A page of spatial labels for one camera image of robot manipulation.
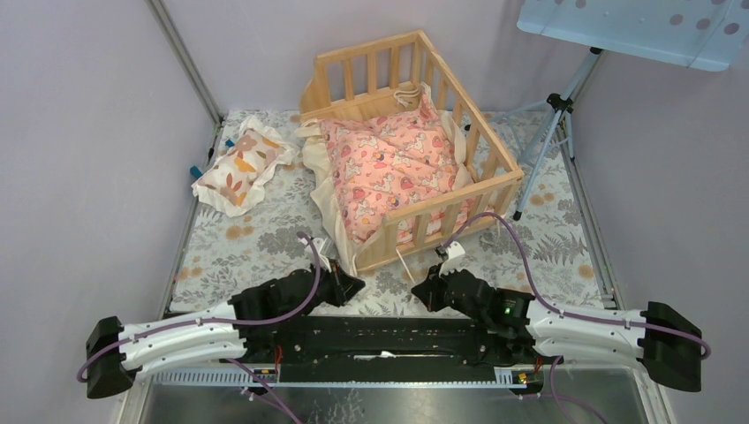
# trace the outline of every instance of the white arm segment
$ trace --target white arm segment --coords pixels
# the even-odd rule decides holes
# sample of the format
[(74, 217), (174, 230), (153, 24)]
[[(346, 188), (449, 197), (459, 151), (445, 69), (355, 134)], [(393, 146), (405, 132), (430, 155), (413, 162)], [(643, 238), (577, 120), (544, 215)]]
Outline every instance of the white arm segment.
[(209, 360), (236, 359), (244, 356), (246, 352), (247, 349), (242, 342), (215, 342), (194, 346), (179, 352), (168, 353), (143, 364), (143, 368), (135, 375), (135, 379), (141, 380), (166, 369), (186, 367)]
[[(595, 318), (646, 322), (639, 310), (609, 311), (568, 305), (559, 308), (565, 313)], [(541, 355), (561, 355), (566, 360), (610, 361), (631, 366), (638, 365), (636, 359), (642, 358), (642, 348), (637, 346), (637, 339), (645, 337), (645, 329), (562, 317), (560, 314), (550, 313), (537, 300), (528, 305), (526, 316), (530, 320), (526, 329), (536, 341), (533, 348)]]
[[(198, 355), (201, 358), (205, 356), (206, 359), (218, 359), (238, 358), (245, 354), (244, 339), (239, 338), (238, 330), (234, 329), (231, 324), (222, 323), (203, 323), (199, 326), (197, 321), (206, 318), (228, 318), (233, 320), (236, 319), (236, 315), (234, 307), (224, 302), (203, 311), (175, 316), (163, 321), (125, 325), (125, 329), (119, 333), (120, 340), (175, 322), (194, 322), (194, 325), (177, 329), (167, 329), (161, 333), (138, 339), (133, 343), (123, 344), (119, 347), (120, 352), (125, 354), (122, 366), (127, 370), (143, 366), (145, 371), (146, 364), (149, 362), (180, 361), (183, 357), (186, 358), (185, 355)], [(218, 352), (223, 352), (224, 345), (231, 347), (232, 351), (230, 354), (218, 354)], [(240, 346), (243, 352), (234, 354), (236, 351), (235, 345)], [(213, 351), (218, 352), (216, 354), (208, 354), (208, 352)]]

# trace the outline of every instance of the pillow on floor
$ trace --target pillow on floor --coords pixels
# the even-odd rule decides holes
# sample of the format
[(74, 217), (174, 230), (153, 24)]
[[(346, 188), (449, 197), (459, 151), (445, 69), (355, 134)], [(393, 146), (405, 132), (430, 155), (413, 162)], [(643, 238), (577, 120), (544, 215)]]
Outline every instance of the pillow on floor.
[(273, 178), (276, 166), (291, 163), (298, 152), (255, 116), (242, 123), (239, 134), (234, 147), (193, 183), (199, 201), (227, 216), (243, 215), (260, 203), (265, 198), (263, 185)]

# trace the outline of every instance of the robotic arm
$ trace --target robotic arm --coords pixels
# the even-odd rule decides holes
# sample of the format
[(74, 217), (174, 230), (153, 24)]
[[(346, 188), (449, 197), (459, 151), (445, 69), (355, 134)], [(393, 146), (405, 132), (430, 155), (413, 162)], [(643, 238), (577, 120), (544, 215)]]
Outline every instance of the robotic arm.
[[(314, 243), (319, 247), (319, 239)], [(312, 256), (309, 245), (306, 250)], [(87, 342), (88, 377), (80, 380), (87, 383), (89, 398), (105, 398), (169, 368), (222, 359), (271, 362), (275, 347), (286, 346), (284, 366), (313, 367), (312, 374), (326, 375), (326, 381), (334, 375), (341, 381), (365, 381), (369, 375), (356, 374), (357, 368), (375, 361), (357, 359), (383, 353), (389, 357), (388, 368), (398, 358), (411, 364), (442, 360), (438, 367), (454, 366), (454, 381), (464, 375), (470, 379), (478, 364), (493, 369), (491, 364), (551, 363), (561, 356), (645, 368), (667, 387), (700, 390), (701, 348), (694, 341), (700, 341), (700, 330), (670, 307), (650, 302), (647, 311), (610, 311), (551, 304), (553, 310), (533, 294), (495, 289), (467, 270), (456, 270), (462, 250), (456, 242), (438, 247), (443, 262), (412, 293), (430, 312), (452, 307), (469, 319), (306, 316), (322, 302), (344, 305), (365, 285), (335, 261), (319, 257), (321, 274), (313, 297), (286, 321), (274, 317), (303, 304), (314, 288), (313, 271), (298, 269), (211, 308), (167, 320), (125, 326), (114, 316), (100, 320)], [(327, 365), (322, 358), (329, 358)], [(416, 368), (422, 367), (406, 367), (419, 373)]]

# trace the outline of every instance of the purple tube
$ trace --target purple tube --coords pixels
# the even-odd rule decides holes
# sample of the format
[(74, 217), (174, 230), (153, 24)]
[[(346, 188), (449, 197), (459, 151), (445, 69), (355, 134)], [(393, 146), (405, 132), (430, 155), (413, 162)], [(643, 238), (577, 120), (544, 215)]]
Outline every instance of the purple tube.
[(570, 413), (567, 412), (567, 408), (562, 405), (562, 399), (559, 398), (559, 394), (556, 393), (556, 382), (555, 379), (555, 373), (556, 373), (556, 365), (559, 364), (559, 361), (562, 359), (561, 356), (557, 356), (554, 358), (554, 362), (551, 363), (551, 371), (549, 371), (549, 384), (551, 385), (551, 396), (554, 398), (554, 401), (556, 402), (556, 405), (559, 406), (559, 410), (562, 411), (564, 414), (564, 417), (571, 422), (572, 424), (578, 424), (577, 421), (575, 421), (574, 418), (570, 415)]
[(261, 402), (262, 402), (263, 404), (266, 404), (266, 405), (268, 405), (268, 406), (273, 406), (274, 408), (276, 408), (276, 409), (277, 409), (278, 411), (280, 411), (281, 413), (283, 413), (283, 414), (286, 414), (286, 411), (285, 411), (285, 410), (284, 410), (284, 409), (283, 409), (283, 408), (282, 408), (281, 406), (278, 406), (278, 405), (276, 404), (276, 402), (273, 402), (273, 401), (272, 401), (272, 400), (270, 400), (270, 399), (266, 399), (266, 398), (264, 398), (264, 397), (262, 397), (262, 396), (254, 396), (254, 397), (253, 397), (253, 400), (259, 400), (259, 401), (261, 401)]
[(258, 377), (253, 372), (252, 369), (246, 367), (245, 364), (243, 364), (243, 363), (241, 363), (241, 362), (239, 362), (237, 360), (228, 360), (228, 361), (231, 362), (232, 364), (236, 365), (237, 367), (241, 368), (246, 373), (248, 373), (253, 378), (253, 380), (255, 380), (256, 382), (258, 382), (265, 390), (267, 390), (268, 393), (270, 393), (270, 396), (272, 396), (276, 400), (276, 402), (278, 402), (278, 406), (281, 407), (284, 410), (284, 412), (286, 413), (286, 415), (288, 415), (289, 418), (291, 418), (292, 420), (294, 420), (294, 422), (296, 424), (302, 424), (302, 421), (299, 420), (299, 418), (297, 418), (296, 415), (294, 415), (294, 413), (291, 411), (291, 409), (289, 409), (289, 406), (287, 406), (284, 403), (284, 401), (281, 400), (281, 398), (278, 397), (278, 395), (273, 391), (273, 389), (271, 389), (270, 386), (268, 386), (268, 384), (266, 382), (264, 382), (260, 377)]
[[(505, 397), (500, 397), (497, 400), (521, 400), (521, 401), (525, 402), (527, 400), (553, 399), (553, 398), (554, 398), (554, 395), (550, 395), (548, 393), (543, 393), (543, 394), (539, 393), (537, 395), (523, 396), (522, 399), (520, 399), (520, 398), (518, 398), (516, 396), (505, 396)], [(579, 407), (581, 407), (581, 408), (583, 408), (585, 410), (588, 410), (590, 413), (592, 413), (593, 415), (595, 415), (596, 417), (598, 417), (598, 419), (601, 420), (601, 422), (603, 424), (609, 424), (609, 421), (606, 420), (606, 417), (604, 417), (602, 413), (599, 413), (598, 411), (596, 411), (595, 408), (593, 408), (592, 405), (590, 405), (590, 404), (588, 404), (586, 402), (583, 402), (580, 399), (576, 399), (574, 397), (569, 397), (569, 396), (565, 396), (565, 395), (559, 395), (559, 396), (557, 396), (557, 398), (559, 400), (564, 401), (564, 402), (569, 402), (569, 403), (575, 404), (575, 405), (577, 405), (577, 406), (579, 406)]]

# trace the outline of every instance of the wooden crib rail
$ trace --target wooden crib rail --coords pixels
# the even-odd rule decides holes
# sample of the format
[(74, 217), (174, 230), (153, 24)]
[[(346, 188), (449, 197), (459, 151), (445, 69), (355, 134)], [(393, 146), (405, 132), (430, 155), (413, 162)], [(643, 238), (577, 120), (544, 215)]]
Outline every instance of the wooden crib rail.
[[(374, 42), (365, 42), (352, 47), (338, 49), (318, 55), (314, 59), (314, 74), (312, 79), (302, 95), (299, 103), (299, 109), (302, 113), (302, 119), (307, 120), (312, 117), (347, 117), (344, 110), (352, 106), (361, 105), (365, 102), (376, 100), (373, 96), (381, 97), (391, 106), (390, 114), (397, 111), (397, 104), (390, 101), (388, 97), (392, 96), (398, 89), (413, 89), (420, 79), (420, 58), (421, 48), (418, 43), (420, 31), (411, 31), (408, 33), (393, 35)], [(411, 79), (400, 81), (400, 51), (406, 45), (411, 45), (412, 62)], [(384, 88), (377, 87), (377, 54), (387, 50), (390, 56), (390, 63), (387, 74), (389, 76), (388, 86)], [(354, 90), (354, 70), (352, 60), (357, 57), (365, 57), (367, 60), (367, 91), (357, 95)], [(340, 63), (344, 75), (344, 98), (332, 99), (330, 91), (330, 81), (328, 80), (328, 67), (332, 64)], [(355, 110), (351, 118), (369, 119), (368, 110)], [(373, 110), (372, 115), (382, 113), (382, 109)]]
[[(443, 110), (446, 107), (449, 93), (452, 91), (455, 95), (455, 102), (453, 103), (452, 108), (453, 120), (456, 124), (461, 125), (463, 113), (467, 113), (468, 117), (471, 119), (471, 131), (468, 134), (467, 140), (468, 158), (466, 160), (466, 166), (469, 167), (469, 170), (473, 169), (473, 166), (471, 165), (473, 161), (473, 153), (476, 150), (476, 145), (478, 144), (480, 136), (483, 137), (491, 147), (491, 161), (488, 162), (494, 166), (494, 170), (492, 170), (491, 173), (482, 174), (484, 178), (492, 178), (497, 166), (502, 166), (507, 172), (520, 169), (510, 151), (499, 140), (499, 136), (497, 136), (496, 132), (494, 132), (491, 126), (489, 126), (486, 118), (481, 114), (479, 108), (473, 102), (473, 99), (471, 99), (471, 96), (465, 91), (465, 88), (463, 88), (463, 85), (460, 84), (458, 78), (456, 78), (452, 73), (442, 56), (437, 53), (435, 46), (427, 38), (427, 35), (424, 34), (423, 31), (417, 31), (417, 33), (419, 36), (419, 42), (417, 44), (420, 44), (421, 49), (426, 52), (426, 71), (424, 80), (430, 87), (432, 87), (432, 90), (436, 90), (436, 108)], [(436, 87), (434, 83), (435, 68), (439, 72), (439, 80), (437, 81)], [(472, 174), (475, 181), (480, 180), (480, 178), (477, 177), (475, 170)]]
[[(423, 250), (430, 246), (436, 246), (444, 241), (455, 228), (455, 223), (460, 213), (463, 202), (473, 200), (473, 206), (467, 218), (486, 210), (488, 203), (495, 199), (494, 210), (506, 210), (520, 182), (523, 179), (522, 170), (514, 170), (498, 177), (487, 178), (479, 183), (467, 185), (463, 188), (449, 192), (426, 201), (420, 201), (412, 205), (390, 211), (382, 220), (382, 234), (374, 243), (365, 248), (356, 260), (359, 270), (367, 270), (379, 266), (397, 258), (396, 247), (401, 254)], [(434, 212), (443, 211), (440, 222), (441, 231), (437, 234), (427, 236), (427, 225)], [(415, 218), (412, 227), (413, 240), (403, 245), (397, 244), (398, 225), (409, 218)], [(472, 225), (474, 231), (486, 228), (492, 224), (493, 218), (481, 219)]]

